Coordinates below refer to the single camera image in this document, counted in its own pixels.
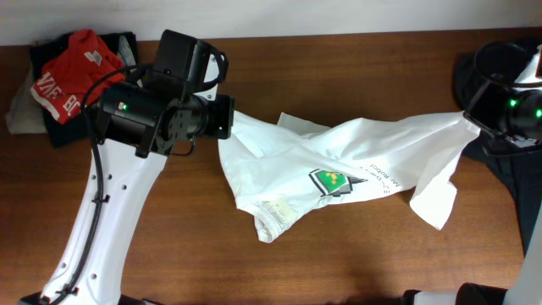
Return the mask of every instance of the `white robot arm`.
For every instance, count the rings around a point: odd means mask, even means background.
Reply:
[[[217,95],[227,65],[225,54],[206,42],[166,30],[155,64],[136,71],[131,83],[116,84],[102,95],[94,124],[97,135],[94,126],[89,130],[91,139],[96,138],[93,151],[99,153],[92,155],[68,246],[43,291],[19,304],[154,304],[121,297],[126,254],[143,204],[174,143],[192,142],[191,153],[197,136],[230,136],[234,100]],[[143,73],[147,77],[140,88],[135,84]],[[103,199],[98,202],[101,182]]]
[[[504,305],[542,304],[542,209],[516,284],[506,293]]]

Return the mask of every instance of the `red shirt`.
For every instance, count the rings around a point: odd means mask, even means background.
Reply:
[[[96,81],[122,67],[122,61],[109,51],[94,30],[79,30],[69,37],[66,51],[43,66],[41,79],[34,83],[30,93],[63,124],[79,114],[83,96]],[[92,91],[87,105],[122,80],[124,76],[119,73],[104,81]]]

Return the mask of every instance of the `wooden table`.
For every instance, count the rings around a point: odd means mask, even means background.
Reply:
[[[276,123],[284,111],[322,125],[458,111],[458,53],[540,29],[212,40],[230,58],[220,91]],[[157,42],[142,42],[143,62]],[[28,68],[26,47],[0,47],[0,110]],[[51,148],[46,136],[0,127],[0,299],[42,289],[64,251],[86,185],[88,141]],[[437,231],[407,205],[412,192],[326,207],[271,244],[235,209],[216,141],[170,158],[151,190],[124,267],[122,291],[167,304],[325,303],[396,297],[464,282],[509,287],[523,253],[514,203],[483,164],[462,158],[450,220]]]

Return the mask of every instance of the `folded clothes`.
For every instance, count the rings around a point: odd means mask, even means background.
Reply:
[[[479,131],[462,113],[354,119],[330,129],[288,114],[271,125],[235,112],[231,138],[218,149],[237,208],[254,216],[259,240],[271,242],[315,208],[413,187],[412,210],[440,230],[456,197],[450,177]]]
[[[43,66],[41,78],[30,93],[63,124],[79,114],[83,96],[92,85],[122,67],[122,60],[109,51],[94,30],[79,30],[69,37],[68,48]],[[94,103],[105,89],[122,80],[124,75],[112,75],[91,92],[86,102]]]
[[[64,34],[53,42],[30,48],[30,61],[34,67],[34,80],[41,78],[41,69],[47,62],[60,56],[66,50],[69,45],[70,35],[71,33]],[[118,53],[119,42],[122,36],[128,41],[133,58],[138,62],[136,35],[132,32],[100,35],[100,38],[102,38],[112,53]],[[64,125],[57,122],[46,109],[42,110],[42,116],[47,133],[54,147],[62,147],[86,137],[85,120],[81,115],[75,116]]]

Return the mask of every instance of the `white fabric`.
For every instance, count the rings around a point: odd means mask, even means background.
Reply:
[[[522,83],[522,84],[528,84],[528,83],[534,83],[534,82],[541,82],[542,79],[539,77],[536,77],[536,72],[538,71],[539,67],[539,61],[540,61],[540,52],[542,51],[542,45],[538,47],[538,53],[536,53],[533,58],[531,58],[531,61],[529,62],[527,68],[517,77],[516,83]],[[514,88],[516,91],[526,91],[526,90],[532,90],[527,88]]]
[[[43,124],[41,106],[30,94],[34,85],[32,69],[26,76],[25,82],[20,86],[11,102],[11,109],[6,113],[6,124],[9,133],[17,134],[41,134],[47,130]]]
[[[456,196],[450,176],[478,133],[462,113],[329,129],[288,114],[271,125],[235,112],[232,136],[218,148],[237,208],[254,216],[259,240],[271,242],[315,208],[414,186],[412,209],[440,230]]]

